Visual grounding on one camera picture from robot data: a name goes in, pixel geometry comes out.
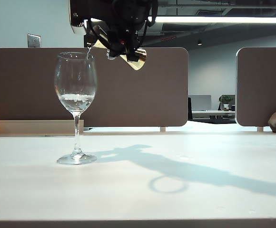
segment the wine glass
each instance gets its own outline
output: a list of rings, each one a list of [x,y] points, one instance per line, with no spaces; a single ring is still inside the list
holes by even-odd
[[[58,54],[54,85],[60,102],[75,120],[74,150],[59,158],[57,163],[80,165],[95,161],[96,156],[82,152],[79,140],[80,115],[90,106],[97,90],[94,57],[80,52]]]

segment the ceiling lamp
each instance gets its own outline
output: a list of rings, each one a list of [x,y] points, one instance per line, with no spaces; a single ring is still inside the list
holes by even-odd
[[[263,23],[276,24],[276,18],[255,18],[255,17],[156,17],[158,23]]]

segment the computer monitor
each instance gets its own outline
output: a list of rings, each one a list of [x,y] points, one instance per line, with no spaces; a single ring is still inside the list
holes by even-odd
[[[192,111],[211,110],[211,95],[189,95]]]

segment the white table surface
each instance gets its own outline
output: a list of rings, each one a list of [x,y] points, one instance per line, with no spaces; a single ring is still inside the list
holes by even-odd
[[[0,137],[0,221],[274,221],[276,133],[255,130],[91,132],[81,146],[98,160],[82,166],[56,163],[73,137]]]
[[[192,114],[215,114],[215,115],[221,115],[221,114],[235,114],[235,111],[205,110],[205,111],[192,111]]]

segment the glass stem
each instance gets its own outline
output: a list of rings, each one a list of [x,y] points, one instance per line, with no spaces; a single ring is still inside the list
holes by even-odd
[[[73,150],[73,154],[82,153],[80,149],[80,136],[79,136],[79,119],[80,114],[73,114],[73,118],[75,120],[75,148]]]

